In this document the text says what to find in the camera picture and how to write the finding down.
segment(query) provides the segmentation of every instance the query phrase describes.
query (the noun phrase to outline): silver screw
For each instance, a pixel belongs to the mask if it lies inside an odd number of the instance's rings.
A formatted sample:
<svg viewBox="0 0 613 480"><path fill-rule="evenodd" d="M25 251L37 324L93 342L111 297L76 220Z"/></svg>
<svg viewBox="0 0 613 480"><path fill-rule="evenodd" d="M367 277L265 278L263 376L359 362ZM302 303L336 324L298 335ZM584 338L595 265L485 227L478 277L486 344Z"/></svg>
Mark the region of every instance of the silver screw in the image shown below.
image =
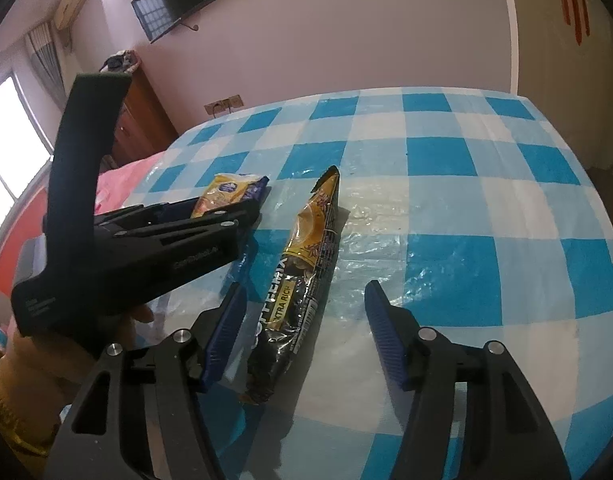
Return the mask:
<svg viewBox="0 0 613 480"><path fill-rule="evenodd" d="M423 326L420 330L418 330L418 337L420 339L424 339L425 341L433 341L438 336L438 333L428 326Z"/></svg>
<svg viewBox="0 0 613 480"><path fill-rule="evenodd" d="M111 357L115 357L121 353L122 345L120 343L111 343L109 346L107 346L107 354L109 354Z"/></svg>
<svg viewBox="0 0 613 480"><path fill-rule="evenodd" d="M492 354L496 354L496 355L504 354L504 345L500 343L499 341L491 341L487 345L487 348Z"/></svg>
<svg viewBox="0 0 613 480"><path fill-rule="evenodd" d="M190 339L190 332L183 328L173 334L173 339L176 343L186 343Z"/></svg>

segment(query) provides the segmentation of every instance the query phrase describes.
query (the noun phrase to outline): blue and white tablecloth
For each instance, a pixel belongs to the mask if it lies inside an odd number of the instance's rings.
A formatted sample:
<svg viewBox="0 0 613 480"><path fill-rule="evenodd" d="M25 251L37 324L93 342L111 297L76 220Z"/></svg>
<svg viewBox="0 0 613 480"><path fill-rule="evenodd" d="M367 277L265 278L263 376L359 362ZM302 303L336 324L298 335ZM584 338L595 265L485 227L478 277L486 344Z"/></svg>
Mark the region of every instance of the blue and white tablecloth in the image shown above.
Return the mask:
<svg viewBox="0 0 613 480"><path fill-rule="evenodd" d="M261 298L299 209L330 165L349 216L320 326L266 406L242 406ZM127 205L199 196L219 172L270 178L239 266L249 310L224 380L201 399L229 479L380 480L411 394L389 383L363 306L392 303L452 341L503 341L541 400L574 478L613 433L613 228L583 168L525 98L455 88L310 96L233 113L180 137ZM148 342L218 305L218 269L154 302ZM446 478L458 464L464 391Z"/></svg>

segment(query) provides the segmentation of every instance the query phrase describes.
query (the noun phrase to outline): barcode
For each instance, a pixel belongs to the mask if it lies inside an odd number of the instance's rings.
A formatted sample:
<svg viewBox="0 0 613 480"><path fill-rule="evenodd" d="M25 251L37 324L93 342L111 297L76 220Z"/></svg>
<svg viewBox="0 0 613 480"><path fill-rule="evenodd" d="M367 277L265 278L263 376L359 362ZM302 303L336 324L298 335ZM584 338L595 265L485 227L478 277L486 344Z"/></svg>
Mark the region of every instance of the barcode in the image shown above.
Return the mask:
<svg viewBox="0 0 613 480"><path fill-rule="evenodd" d="M304 319L302 320L302 326L300 327L300 333L298 335L298 340L296 341L295 346L293 347L293 353L297 354L298 350L302 346L302 341L304 340L304 336L307 335L309 331L309 327L315 317L315 311L317 310L317 301L313 298L309 300L309 306L306 308L306 312L304 313Z"/></svg>

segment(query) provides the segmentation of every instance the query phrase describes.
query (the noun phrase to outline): snack packet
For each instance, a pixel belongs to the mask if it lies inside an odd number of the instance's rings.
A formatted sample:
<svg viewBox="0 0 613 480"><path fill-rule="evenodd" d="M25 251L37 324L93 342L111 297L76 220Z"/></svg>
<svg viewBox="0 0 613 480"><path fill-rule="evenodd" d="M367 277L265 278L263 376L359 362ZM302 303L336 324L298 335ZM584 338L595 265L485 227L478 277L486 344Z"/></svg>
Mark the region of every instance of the snack packet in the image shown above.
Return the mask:
<svg viewBox="0 0 613 480"><path fill-rule="evenodd" d="M339 184L340 172L331 166L298 214L260 314L246 392L240 396L244 402L259 404L272 395L331 282L340 242L335 231Z"/></svg>
<svg viewBox="0 0 613 480"><path fill-rule="evenodd" d="M253 198L262 199L269 178L254 174L218 173L198 199L191 218L204 215L211 209Z"/></svg>

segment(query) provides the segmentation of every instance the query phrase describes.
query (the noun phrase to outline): window frame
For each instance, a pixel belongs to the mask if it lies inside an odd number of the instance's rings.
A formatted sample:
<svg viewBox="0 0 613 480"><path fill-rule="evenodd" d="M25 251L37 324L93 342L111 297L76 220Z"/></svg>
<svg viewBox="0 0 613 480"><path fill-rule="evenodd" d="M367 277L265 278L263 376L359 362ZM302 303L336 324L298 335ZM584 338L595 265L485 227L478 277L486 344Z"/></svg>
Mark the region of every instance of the window frame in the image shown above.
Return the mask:
<svg viewBox="0 0 613 480"><path fill-rule="evenodd" d="M13 226L15 219L24 210L24 206L26 206L29 200L35 195L36 191L40 188L40 186L44 185L48 187L48 169L50 168L51 162L53 161L53 153L54 153L53 146L51 145L50 141L48 140L48 137L45 135L44 131L40 127L40 123L35 117L35 114L30 109L29 102L27 101L26 96L24 95L24 92L22 91L22 86L20 85L20 81L18 79L17 74L15 73L15 70L11 68L10 70L7 70L3 76L0 77L0 86L3 85L3 83L8 78L12 79L13 86L15 88L15 91L17 92L18 99L20 100L20 103L22 104L22 108L24 108L24 111L26 112L26 115L29 118L30 124L33 126L33 129L35 130L35 133L40 138L40 141L42 142L42 144L48 151L48 160L38 170L38 172L31 179L31 181L29 182L29 184L27 185L27 187L24 189L24 191L21 193L19 197L16 197L14 195L14 193L11 191L8 184L6 183L6 181L3 179L2 175L0 174L0 182L3 184L4 189L10 195L11 199L13 199L13 205L9 209L8 213L4 217L4 220L2 221L2 224L0 225L0 248L2 247L4 241L6 240L6 236L8 232L10 231L11 227Z"/></svg>

